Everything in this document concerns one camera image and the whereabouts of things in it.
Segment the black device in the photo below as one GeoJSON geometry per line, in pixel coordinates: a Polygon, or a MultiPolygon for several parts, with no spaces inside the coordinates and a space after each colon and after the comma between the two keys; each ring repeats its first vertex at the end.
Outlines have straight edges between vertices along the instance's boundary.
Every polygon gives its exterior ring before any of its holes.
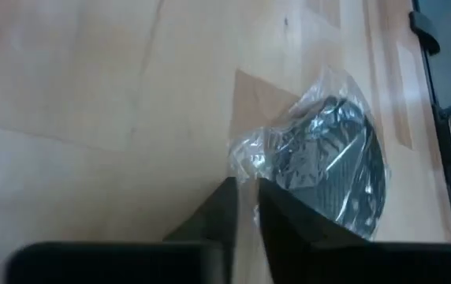
{"type": "MultiPolygon", "coordinates": [[[[231,283],[238,192],[227,178],[158,244],[43,243],[15,252],[5,283],[231,283]]],[[[275,284],[451,282],[451,245],[365,241],[261,179],[259,216],[275,284]]]]}

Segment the wooden table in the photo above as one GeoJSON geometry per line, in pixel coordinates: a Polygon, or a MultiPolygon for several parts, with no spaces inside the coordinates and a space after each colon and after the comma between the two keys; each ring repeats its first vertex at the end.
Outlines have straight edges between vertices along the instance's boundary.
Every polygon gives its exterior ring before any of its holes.
{"type": "MultiPolygon", "coordinates": [[[[377,239],[451,241],[410,10],[409,0],[0,0],[0,267],[34,241],[160,240],[226,175],[237,72],[300,95],[322,63],[353,75],[386,150],[377,239]]],[[[237,282],[266,279],[245,270],[237,282]]]]}

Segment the plastic bag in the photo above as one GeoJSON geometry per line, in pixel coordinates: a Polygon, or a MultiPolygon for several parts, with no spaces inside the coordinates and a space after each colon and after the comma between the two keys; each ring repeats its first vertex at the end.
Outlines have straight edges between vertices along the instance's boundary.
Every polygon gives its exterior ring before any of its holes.
{"type": "Polygon", "coordinates": [[[275,125],[231,144],[239,188],[267,178],[352,232],[371,239],[382,214],[388,174],[369,106],[346,72],[319,80],[275,125]]]}

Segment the wooden surface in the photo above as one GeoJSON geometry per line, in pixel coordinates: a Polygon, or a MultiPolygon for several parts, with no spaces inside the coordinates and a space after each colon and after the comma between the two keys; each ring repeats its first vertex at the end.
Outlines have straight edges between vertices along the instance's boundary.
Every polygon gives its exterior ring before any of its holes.
{"type": "MultiPolygon", "coordinates": [[[[242,84],[300,95],[322,63],[353,75],[386,150],[392,180],[377,239],[451,241],[410,9],[409,0],[0,0],[0,269],[34,241],[160,240],[226,175],[237,72],[242,84]]],[[[236,282],[268,282],[262,260],[242,253],[236,282]]]]}

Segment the black plastic piece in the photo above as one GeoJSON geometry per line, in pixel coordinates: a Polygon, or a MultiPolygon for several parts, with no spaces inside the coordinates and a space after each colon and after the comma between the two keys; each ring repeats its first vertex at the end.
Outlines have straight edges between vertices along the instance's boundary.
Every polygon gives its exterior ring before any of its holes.
{"type": "Polygon", "coordinates": [[[353,224],[354,232],[371,236],[385,204],[386,176],[382,149],[367,115],[353,101],[331,95],[281,131],[280,139],[285,142],[272,149],[270,158],[272,179],[328,219],[353,224]],[[315,166],[302,166],[301,157],[308,155],[310,161],[320,161],[316,167],[327,168],[325,177],[318,177],[315,166]]]}
{"type": "Polygon", "coordinates": [[[219,244],[32,245],[9,260],[4,283],[224,283],[219,244]]]}
{"type": "Polygon", "coordinates": [[[451,245],[373,243],[262,180],[259,215],[274,283],[451,282],[451,245]]]}
{"type": "MultiPolygon", "coordinates": [[[[221,215],[222,210],[235,211],[237,207],[225,206],[228,202],[238,203],[230,193],[237,195],[234,179],[226,180],[191,219],[211,212],[221,215]]],[[[370,243],[265,179],[259,182],[259,214],[275,284],[451,282],[451,245],[370,243]]],[[[234,215],[225,214],[225,218],[215,220],[227,223],[234,215]]],[[[207,231],[207,222],[187,222],[170,238],[207,231]],[[205,225],[201,230],[187,229],[196,223],[205,225]]],[[[220,242],[206,240],[123,245],[46,243],[15,253],[7,263],[5,283],[222,284],[228,281],[222,253],[220,242]]]]}
{"type": "Polygon", "coordinates": [[[409,13],[409,27],[418,36],[420,44],[430,55],[439,53],[439,46],[436,28],[427,17],[420,12],[411,11],[409,13]]]}
{"type": "Polygon", "coordinates": [[[187,221],[164,241],[213,241],[223,250],[226,283],[233,274],[238,219],[236,178],[226,178],[187,221]]]}

